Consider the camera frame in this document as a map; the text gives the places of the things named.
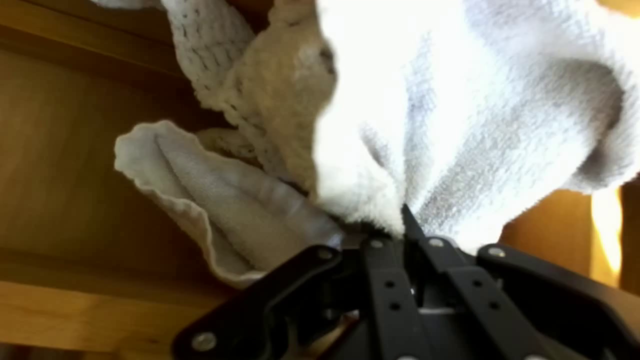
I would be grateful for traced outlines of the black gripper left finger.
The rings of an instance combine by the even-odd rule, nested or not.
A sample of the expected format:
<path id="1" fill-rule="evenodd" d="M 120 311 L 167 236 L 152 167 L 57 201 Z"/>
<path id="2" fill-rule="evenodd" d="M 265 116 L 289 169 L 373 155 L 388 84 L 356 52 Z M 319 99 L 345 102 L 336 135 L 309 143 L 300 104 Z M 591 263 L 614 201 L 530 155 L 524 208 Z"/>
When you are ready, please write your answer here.
<path id="1" fill-rule="evenodd" d="M 173 360 L 285 360 L 356 313 L 323 360 L 429 360 L 424 329 L 403 265 L 403 246 L 310 246 L 236 299 L 189 325 Z"/>

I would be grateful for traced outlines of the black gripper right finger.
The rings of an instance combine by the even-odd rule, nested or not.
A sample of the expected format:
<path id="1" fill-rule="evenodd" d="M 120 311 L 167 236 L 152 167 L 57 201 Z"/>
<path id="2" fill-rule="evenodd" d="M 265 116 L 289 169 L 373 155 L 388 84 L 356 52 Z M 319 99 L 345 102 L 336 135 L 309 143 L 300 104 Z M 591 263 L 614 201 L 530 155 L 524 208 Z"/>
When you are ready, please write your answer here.
<path id="1" fill-rule="evenodd" d="M 465 254 L 408 207 L 406 267 L 429 320 L 460 325 L 476 360 L 640 360 L 640 299 L 510 246 Z"/>

